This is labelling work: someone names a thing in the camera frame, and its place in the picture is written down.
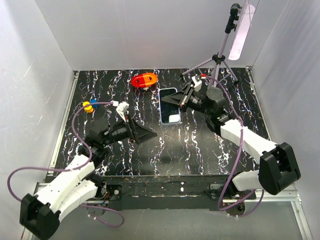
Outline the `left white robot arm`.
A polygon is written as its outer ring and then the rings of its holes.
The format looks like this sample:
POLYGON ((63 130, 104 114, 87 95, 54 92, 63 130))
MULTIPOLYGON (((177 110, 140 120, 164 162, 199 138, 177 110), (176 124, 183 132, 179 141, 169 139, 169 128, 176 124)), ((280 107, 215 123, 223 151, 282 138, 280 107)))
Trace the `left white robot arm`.
POLYGON ((19 222, 40 240, 50 239, 61 221, 86 200, 106 196, 106 183, 94 173, 109 154, 107 145, 129 139, 142 144, 157 133, 138 124, 130 115, 114 126, 95 132, 90 130, 65 172, 35 194, 26 194, 20 202, 19 222))

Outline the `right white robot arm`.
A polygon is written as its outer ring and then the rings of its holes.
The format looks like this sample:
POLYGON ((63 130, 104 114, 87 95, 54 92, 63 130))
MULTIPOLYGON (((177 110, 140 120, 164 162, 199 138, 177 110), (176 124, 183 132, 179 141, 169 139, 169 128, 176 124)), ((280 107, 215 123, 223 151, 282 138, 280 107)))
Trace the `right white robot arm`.
POLYGON ((277 195, 301 178, 294 150, 286 142, 277 144, 248 129, 243 123, 225 110, 227 97, 222 89, 210 87, 206 94, 196 92, 192 84, 182 90, 163 96, 161 102, 174 105, 185 111, 192 110, 207 116, 208 128, 248 153, 259 163, 259 169, 231 175, 226 186, 227 195, 237 199, 248 190, 265 190, 277 195))

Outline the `phone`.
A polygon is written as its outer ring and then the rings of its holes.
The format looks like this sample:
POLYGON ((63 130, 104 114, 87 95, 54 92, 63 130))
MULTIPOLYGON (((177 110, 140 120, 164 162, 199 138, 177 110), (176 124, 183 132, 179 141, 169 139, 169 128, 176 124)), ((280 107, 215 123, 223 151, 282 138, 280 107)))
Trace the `phone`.
POLYGON ((178 124, 181 121, 180 109, 172 104, 162 101, 163 97, 174 94, 177 92, 177 89, 172 88, 162 88, 159 90, 159 113, 160 113, 160 122, 162 125, 172 125, 178 124))

